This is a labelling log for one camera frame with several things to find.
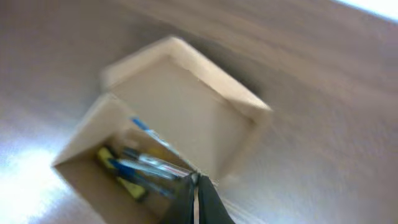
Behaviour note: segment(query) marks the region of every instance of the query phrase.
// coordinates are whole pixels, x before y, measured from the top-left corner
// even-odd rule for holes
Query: open cardboard box
[[[167,155],[163,159],[197,170],[217,183],[239,164],[271,111],[175,37],[109,66],[102,79],[105,93],[54,164],[107,223],[156,223],[170,203],[156,195],[142,204],[135,202],[95,162],[100,145],[114,141],[112,136],[118,133],[128,133],[139,142],[140,150],[156,146],[132,125],[131,116],[138,115],[173,146],[156,146]]]

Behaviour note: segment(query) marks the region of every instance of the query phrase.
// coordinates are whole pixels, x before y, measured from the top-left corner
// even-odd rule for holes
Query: yellow marker
[[[114,170],[115,167],[109,162],[109,159],[114,159],[110,151],[106,147],[102,147],[97,152],[98,159],[102,162],[102,164],[110,170]],[[131,194],[133,198],[136,200],[140,200],[145,197],[147,191],[145,188],[141,187],[140,185],[133,184],[123,178],[117,177],[118,182],[127,189],[127,191]]]

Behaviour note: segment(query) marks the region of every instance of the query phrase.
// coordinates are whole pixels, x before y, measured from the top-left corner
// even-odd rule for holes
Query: brown wooden surface
[[[99,95],[99,71],[168,34],[274,110],[223,198],[267,223],[398,222],[396,24],[326,0],[123,1],[0,3],[6,223],[100,223],[49,162]]]

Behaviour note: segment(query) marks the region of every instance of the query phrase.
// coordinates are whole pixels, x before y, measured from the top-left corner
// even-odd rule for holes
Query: yellow object
[[[102,164],[110,170],[115,169],[115,167],[109,162],[109,159],[114,159],[110,151],[106,147],[102,147],[98,152],[97,152],[98,159],[102,162]],[[131,194],[132,197],[134,197],[136,200],[142,199],[145,194],[146,190],[145,188],[141,187],[140,185],[133,184],[127,180],[124,180],[123,178],[117,177],[116,178],[118,182],[124,186],[124,188],[127,189],[127,191]]]

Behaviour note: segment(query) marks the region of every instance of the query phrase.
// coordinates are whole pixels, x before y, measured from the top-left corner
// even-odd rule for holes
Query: box lid
[[[123,100],[183,159],[217,180],[239,160],[271,109],[192,46],[168,37],[102,74]]]

